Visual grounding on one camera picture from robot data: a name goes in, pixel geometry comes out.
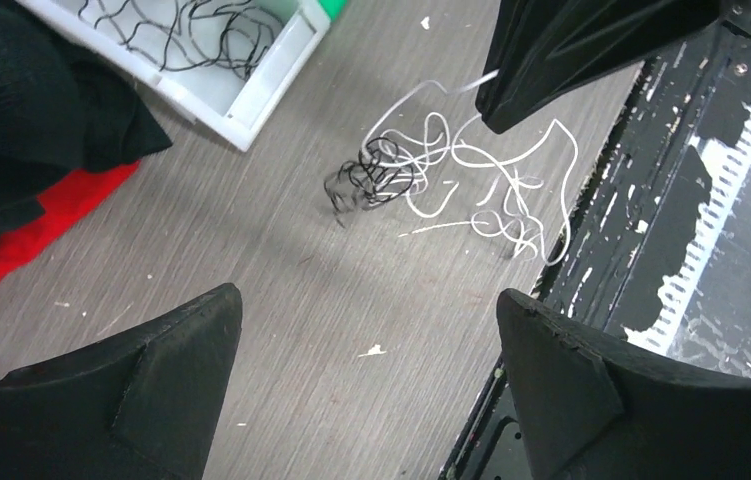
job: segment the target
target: green object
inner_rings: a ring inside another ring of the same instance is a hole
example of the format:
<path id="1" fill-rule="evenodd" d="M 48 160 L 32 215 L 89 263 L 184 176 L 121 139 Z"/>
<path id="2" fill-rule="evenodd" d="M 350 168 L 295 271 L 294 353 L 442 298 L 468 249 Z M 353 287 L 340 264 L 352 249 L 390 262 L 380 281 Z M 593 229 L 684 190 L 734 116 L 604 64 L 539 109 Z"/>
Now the green object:
<path id="1" fill-rule="evenodd" d="M 328 16 L 331 17 L 331 21 L 333 22 L 337 19 L 337 16 L 339 16 L 340 10 L 342 10 L 343 5 L 346 4 L 346 0 L 319 0 L 319 3 L 322 5 L 322 8 L 325 9 Z"/>

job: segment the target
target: gray wooden surface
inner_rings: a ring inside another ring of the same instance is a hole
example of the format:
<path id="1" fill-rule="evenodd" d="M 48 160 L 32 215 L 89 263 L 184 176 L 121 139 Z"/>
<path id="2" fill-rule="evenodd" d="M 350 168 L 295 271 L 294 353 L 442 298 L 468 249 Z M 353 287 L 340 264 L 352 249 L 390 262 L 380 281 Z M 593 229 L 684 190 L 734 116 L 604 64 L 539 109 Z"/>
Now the gray wooden surface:
<path id="1" fill-rule="evenodd" d="M 431 224 L 402 203 L 342 230 L 321 181 L 421 80 L 478 77 L 496 8 L 350 2 L 248 154 L 156 108 L 175 146 L 0 284 L 0 377 L 233 281 L 243 336 L 206 478 L 435 478 L 498 355 L 496 295 L 530 289 L 542 264 L 505 260 L 503 243 L 468 228 L 398 238 Z M 468 138 L 517 154 L 559 118 L 581 147 L 572 204 L 633 76 L 588 86 L 503 136 L 478 127 Z M 393 125 L 419 135 L 436 109 L 456 126 L 472 102 L 424 95 Z M 550 240 L 567 145 L 555 133 L 523 167 L 546 182 L 529 203 Z M 437 220 L 465 220 L 492 175 L 444 167 L 437 178 L 462 186 Z M 444 188 L 420 205 L 435 208 Z M 386 353 L 358 358 L 375 344 Z"/>

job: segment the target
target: black cloth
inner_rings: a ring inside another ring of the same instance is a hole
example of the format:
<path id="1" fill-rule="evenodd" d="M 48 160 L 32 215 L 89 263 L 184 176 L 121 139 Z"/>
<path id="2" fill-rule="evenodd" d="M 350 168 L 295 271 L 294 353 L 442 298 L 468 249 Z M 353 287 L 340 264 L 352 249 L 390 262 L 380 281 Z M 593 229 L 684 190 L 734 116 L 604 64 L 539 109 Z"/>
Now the black cloth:
<path id="1" fill-rule="evenodd" d="M 165 150 L 137 93 L 92 52 L 0 0 L 0 235 L 43 213 L 36 195 Z"/>

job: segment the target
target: black wire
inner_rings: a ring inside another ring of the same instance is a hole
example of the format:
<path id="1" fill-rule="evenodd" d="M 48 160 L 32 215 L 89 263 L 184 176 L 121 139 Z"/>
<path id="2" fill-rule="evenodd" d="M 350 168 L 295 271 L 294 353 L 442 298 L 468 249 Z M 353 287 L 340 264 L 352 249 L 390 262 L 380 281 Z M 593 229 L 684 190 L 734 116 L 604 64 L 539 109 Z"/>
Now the black wire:
<path id="1" fill-rule="evenodd" d="M 388 151 L 381 147 L 385 144 L 390 147 Z M 342 215 L 374 210 L 410 191 L 413 186 L 412 175 L 401 186 L 394 182 L 401 173 L 413 173 L 414 167 L 382 165 L 382 162 L 394 163 L 398 151 L 398 144 L 394 140 L 386 137 L 373 138 L 366 144 L 369 155 L 361 150 L 357 154 L 357 160 L 343 163 L 336 173 L 325 178 L 325 193 L 331 200 L 334 216 L 340 226 L 345 227 Z"/>
<path id="2" fill-rule="evenodd" d="M 83 19 L 83 14 L 86 9 L 89 8 L 90 1 L 91 0 L 84 0 L 83 5 L 80 10 L 78 10 L 79 18 Z M 212 3 L 213 0 L 188 0 L 183 5 L 180 5 L 179 0 L 170 1 L 175 5 L 175 16 L 171 24 L 163 25 L 151 20 L 148 15 L 145 14 L 141 5 L 139 5 L 140 2 L 138 2 L 138 0 L 124 0 L 119 8 L 112 13 L 107 13 L 107 7 L 104 5 L 103 0 L 98 0 L 97 3 L 99 8 L 104 14 L 95 19 L 92 26 L 97 29 L 102 22 L 107 22 L 119 36 L 119 39 L 121 40 L 119 42 L 120 45 L 124 46 L 129 51 L 142 55 L 151 63 L 155 64 L 161 72 L 183 72 L 195 68 L 215 66 L 231 70 L 237 77 L 247 81 L 263 60 L 271 45 L 275 42 L 277 34 L 276 29 L 273 29 L 268 23 L 253 17 L 250 13 L 260 13 L 276 22 L 277 27 L 283 25 L 281 19 L 273 13 L 262 7 L 251 5 L 254 3 L 254 0 L 230 2 L 216 7 L 213 13 L 209 14 L 199 13 L 198 10 L 205 5 Z M 130 35 L 125 35 L 125 31 L 118 24 L 117 18 L 128 9 L 128 6 L 132 7 L 132 10 L 136 12 L 141 20 L 134 24 Z M 211 18 L 226 18 L 225 26 L 219 35 L 219 51 L 216 55 L 208 55 L 204 52 L 196 43 L 195 37 L 193 36 L 193 22 Z M 250 23 L 256 33 L 253 34 L 247 32 L 243 26 L 240 25 L 243 21 Z M 192 49 L 201 57 L 200 60 L 192 58 L 188 53 L 188 48 L 185 47 L 181 41 L 180 37 L 184 33 L 184 23 L 186 23 L 186 34 L 192 44 Z M 132 45 L 131 42 L 134 41 L 141 27 L 157 29 L 166 35 L 162 59 L 160 59 L 159 56 L 150 54 L 142 48 Z M 232 34 L 238 35 L 251 44 L 251 50 L 244 57 L 236 58 L 232 56 L 230 51 L 230 36 Z M 180 52 L 180 55 L 187 63 L 186 66 L 171 66 L 169 64 L 171 48 Z"/>

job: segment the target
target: tangled white wire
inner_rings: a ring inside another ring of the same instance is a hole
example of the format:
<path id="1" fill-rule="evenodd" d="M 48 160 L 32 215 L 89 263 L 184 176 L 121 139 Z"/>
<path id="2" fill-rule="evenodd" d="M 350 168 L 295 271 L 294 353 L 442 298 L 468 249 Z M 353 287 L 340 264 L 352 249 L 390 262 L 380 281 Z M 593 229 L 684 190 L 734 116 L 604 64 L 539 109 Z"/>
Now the tangled white wire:
<path id="1" fill-rule="evenodd" d="M 378 122 L 375 123 L 372 129 L 370 129 L 366 136 L 363 138 L 363 141 L 361 142 L 361 152 L 364 152 L 364 155 L 369 156 L 369 149 L 366 148 L 366 145 L 373 138 L 387 138 L 394 140 L 395 143 L 384 140 L 377 141 L 378 148 L 394 160 L 393 162 L 386 162 L 382 160 L 380 165 L 385 168 L 397 169 L 399 172 L 394 177 L 391 176 L 390 178 L 383 180 L 384 184 L 377 185 L 379 190 L 378 195 L 387 198 L 403 195 L 407 201 L 408 207 L 410 207 L 410 209 L 416 215 L 425 219 L 436 218 L 441 213 L 443 213 L 443 210 L 445 210 L 449 199 L 452 197 L 452 195 L 454 195 L 454 193 L 457 191 L 458 186 L 460 185 L 459 182 L 443 182 L 444 184 L 451 184 L 452 187 L 443 200 L 442 204 L 437 210 L 431 213 L 423 212 L 414 203 L 414 197 L 425 192 L 425 190 L 428 189 L 428 169 L 440 164 L 446 158 L 451 158 L 457 164 L 466 168 L 498 169 L 500 175 L 493 180 L 489 192 L 483 200 L 476 204 L 476 206 L 483 207 L 484 205 L 489 203 L 489 201 L 493 197 L 494 192 L 496 191 L 496 188 L 498 187 L 499 181 L 502 177 L 504 177 L 509 184 L 509 188 L 507 190 L 507 193 L 505 194 L 504 201 L 502 202 L 502 211 L 507 217 L 509 217 L 509 220 L 507 222 L 505 222 L 505 220 L 497 211 L 486 209 L 474 213 L 468 221 L 444 223 L 431 227 L 420 228 L 418 230 L 414 230 L 413 232 L 402 234 L 400 236 L 407 236 L 410 234 L 421 233 L 424 231 L 439 228 L 469 225 L 472 230 L 478 235 L 486 238 L 503 236 L 505 239 L 511 242 L 513 244 L 513 252 L 511 258 L 519 256 L 525 250 L 530 250 L 533 253 L 532 258 L 541 256 L 546 265 L 555 265 L 563 260 L 572 237 L 571 225 L 569 223 L 569 209 L 566 205 L 565 192 L 567 181 L 569 180 L 569 176 L 572 173 L 572 170 L 575 167 L 575 163 L 578 160 L 579 156 L 578 143 L 576 142 L 575 137 L 572 135 L 572 132 L 570 132 L 569 129 L 566 128 L 566 126 L 559 120 L 552 120 L 543 137 L 533 147 L 528 149 L 525 153 L 510 158 L 506 161 L 499 161 L 490 153 L 474 145 L 467 144 L 461 138 L 464 130 L 466 130 L 466 128 L 469 127 L 469 125 L 471 125 L 473 122 L 481 118 L 480 114 L 473 116 L 471 119 L 469 119 L 469 121 L 458 128 L 455 132 L 454 137 L 451 136 L 448 121 L 442 114 L 438 112 L 431 112 L 425 117 L 425 122 L 423 123 L 422 139 L 412 138 L 405 133 L 393 128 L 385 129 L 380 135 L 375 135 L 375 132 L 378 131 L 379 128 L 381 128 L 381 125 L 383 125 L 384 122 L 386 122 L 386 120 L 393 113 L 395 113 L 395 111 L 399 107 L 401 107 L 408 99 L 410 99 L 420 90 L 426 87 L 435 87 L 445 95 L 458 95 L 474 90 L 483 83 L 495 78 L 497 74 L 498 71 L 493 71 L 466 86 L 451 91 L 447 90 L 445 87 L 443 87 L 442 84 L 434 80 L 427 80 L 425 82 L 422 82 L 421 84 L 413 88 L 407 95 L 402 97 L 392 107 L 390 107 L 383 116 L 381 116 Z M 442 124 L 442 132 L 432 140 L 432 123 L 435 121 L 439 121 Z M 546 140 L 548 140 L 553 127 L 560 128 L 569 138 L 570 142 L 572 143 L 573 155 L 571 161 L 569 162 L 569 167 L 566 169 L 566 173 L 563 176 L 563 181 L 560 189 L 560 209 L 564 219 L 563 248 L 560 250 L 560 253 L 557 257 L 555 257 L 554 259 L 549 259 L 548 255 L 550 253 L 546 252 L 546 240 L 544 235 L 545 226 L 543 225 L 543 222 L 540 221 L 540 219 L 531 215 L 528 204 L 526 203 L 525 198 L 522 195 L 523 190 L 537 190 L 541 188 L 543 186 L 543 182 L 533 177 L 520 176 L 519 170 L 517 169 L 517 163 L 536 152 L 546 142 Z M 415 155 L 411 153 L 409 148 L 404 145 L 413 145 L 417 148 L 421 148 L 422 153 Z M 482 163 L 467 161 L 459 154 L 459 152 L 465 151 L 476 153 L 486 161 Z M 526 180 L 530 178 L 537 180 L 536 183 L 526 182 Z M 399 185 L 401 192 L 392 192 L 389 190 L 384 191 L 385 187 L 394 185 Z M 511 204 L 514 201 L 516 203 L 516 211 L 511 208 Z M 491 232 L 482 229 L 482 226 L 490 227 L 491 225 L 490 222 L 481 220 L 482 216 L 487 216 L 488 218 L 491 217 L 491 220 L 497 225 L 494 228 L 498 228 L 498 230 Z M 514 236 L 510 231 L 517 226 L 519 227 L 519 234 Z"/>

